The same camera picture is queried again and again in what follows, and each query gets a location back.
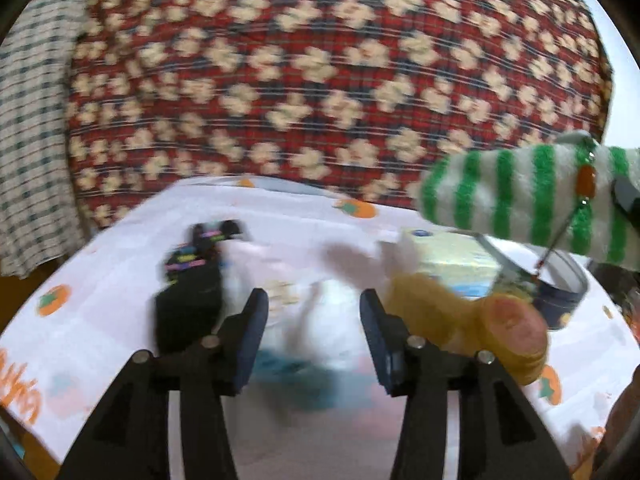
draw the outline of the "box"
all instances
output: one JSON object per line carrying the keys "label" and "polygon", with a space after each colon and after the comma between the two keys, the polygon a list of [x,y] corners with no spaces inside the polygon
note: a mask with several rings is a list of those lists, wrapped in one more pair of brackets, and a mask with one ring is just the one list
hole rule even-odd
{"label": "box", "polygon": [[500,273],[500,264],[472,236],[403,229],[398,242],[402,272],[424,272],[466,298],[482,298]]}

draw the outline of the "white tablecloth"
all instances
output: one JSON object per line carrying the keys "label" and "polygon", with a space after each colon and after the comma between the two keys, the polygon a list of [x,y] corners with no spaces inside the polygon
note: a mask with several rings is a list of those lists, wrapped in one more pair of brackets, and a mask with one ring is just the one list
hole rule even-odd
{"label": "white tablecloth", "polygon": [[[261,182],[270,185],[268,179]],[[280,273],[304,303],[311,284],[328,278],[342,283],[327,285],[333,289],[316,309],[306,350],[347,372],[340,375],[330,409],[292,410],[282,402],[276,409],[251,385],[230,403],[241,477],[388,478],[404,403],[386,397],[376,383],[356,298],[386,280],[381,240],[392,240],[402,227],[429,225],[410,210],[376,206],[374,218],[356,218],[335,207],[336,198],[232,184],[208,178],[179,182],[95,237],[51,276],[0,337],[0,399],[63,460],[122,365],[135,350],[152,348],[152,297],[166,285],[161,264],[169,251],[186,241],[196,222],[240,219],[253,242],[226,242],[225,253],[231,269],[248,266],[241,273],[253,281],[250,286],[265,286],[261,281],[274,279],[269,273]],[[232,281],[229,287],[242,296],[242,286]],[[68,300],[52,314],[39,315],[41,297],[61,285],[70,291]],[[274,334],[266,344],[277,345]],[[590,291],[568,327],[551,334],[550,383],[526,388],[570,465],[599,435],[639,362],[624,320],[590,278]],[[14,383],[23,391],[12,398]],[[450,405],[454,410],[453,397]],[[454,478],[457,423],[449,418],[447,476]]]}

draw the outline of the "checkered cloth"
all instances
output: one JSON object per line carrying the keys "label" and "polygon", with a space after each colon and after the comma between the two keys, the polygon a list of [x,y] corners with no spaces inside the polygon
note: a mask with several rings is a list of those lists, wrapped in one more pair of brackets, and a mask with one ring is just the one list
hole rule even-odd
{"label": "checkered cloth", "polygon": [[66,164],[68,68],[86,0],[32,0],[0,46],[0,262],[26,276],[84,240]]}

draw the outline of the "white fabric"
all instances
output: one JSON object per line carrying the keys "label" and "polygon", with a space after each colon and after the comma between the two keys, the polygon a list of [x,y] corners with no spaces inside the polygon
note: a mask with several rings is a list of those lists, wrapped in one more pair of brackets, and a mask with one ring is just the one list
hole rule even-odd
{"label": "white fabric", "polygon": [[[295,316],[314,293],[312,284],[321,282],[324,293],[314,307],[315,321],[305,328],[301,351],[332,362],[334,368],[353,368],[357,362],[346,375],[347,395],[329,410],[296,412],[282,404],[275,408],[251,384],[228,403],[241,478],[388,478],[404,401],[388,398],[377,386],[357,323],[350,324],[353,329],[340,327],[340,337],[333,327],[356,319],[357,291],[385,282],[384,242],[394,239],[399,228],[429,225],[410,210],[377,206],[375,218],[359,219],[336,208],[335,198],[213,183],[207,178],[181,181],[148,200],[92,240],[25,303],[0,337],[5,355],[0,377],[10,364],[25,364],[19,379],[37,381],[31,388],[42,395],[42,406],[28,428],[56,459],[65,457],[122,365],[137,349],[152,347],[152,297],[164,286],[161,263],[168,252],[185,240],[192,224],[235,218],[245,223],[253,242],[228,242],[225,256],[234,272],[240,270],[244,280],[255,282],[235,280],[229,285],[236,303],[242,301],[247,285],[289,281],[300,297],[299,305],[292,306]],[[268,270],[260,271],[256,260]],[[340,283],[321,281],[327,278]],[[40,297],[62,284],[71,288],[67,303],[50,316],[39,316]],[[569,464],[577,460],[591,429],[604,426],[610,407],[640,362],[638,345],[624,320],[593,278],[590,285],[568,327],[551,335],[548,362],[561,377],[562,403],[551,406],[539,398],[540,384],[526,389]],[[603,306],[609,307],[612,319]],[[274,320],[268,330],[278,326],[271,323]],[[270,334],[266,341],[271,338],[272,343],[267,344],[277,345],[278,337]],[[338,345],[340,338],[346,344]],[[336,361],[340,355],[347,358]],[[6,386],[6,381],[0,382],[0,399]],[[24,421],[30,412],[21,413],[20,408],[19,402],[8,405]],[[449,423],[447,474],[454,478],[455,418]]]}

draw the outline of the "metal screw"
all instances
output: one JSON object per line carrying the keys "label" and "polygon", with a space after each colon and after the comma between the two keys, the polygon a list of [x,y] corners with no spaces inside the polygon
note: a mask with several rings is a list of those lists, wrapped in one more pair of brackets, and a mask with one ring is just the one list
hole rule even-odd
{"label": "metal screw", "polygon": [[481,350],[476,354],[478,361],[485,365],[490,365],[495,361],[495,355],[489,350]]}
{"label": "metal screw", "polygon": [[425,339],[423,337],[420,337],[419,335],[411,335],[406,339],[406,343],[411,347],[411,348],[415,348],[415,349],[420,349],[420,348],[424,348],[424,345],[427,343],[425,341]]}
{"label": "metal screw", "polygon": [[148,350],[138,350],[135,354],[133,354],[133,357],[131,359],[133,362],[135,362],[135,364],[141,365],[149,361],[150,357],[151,354]]}
{"label": "metal screw", "polygon": [[206,335],[202,338],[202,341],[200,342],[200,344],[206,348],[211,350],[212,348],[215,348],[216,346],[220,345],[220,338],[217,335]]}

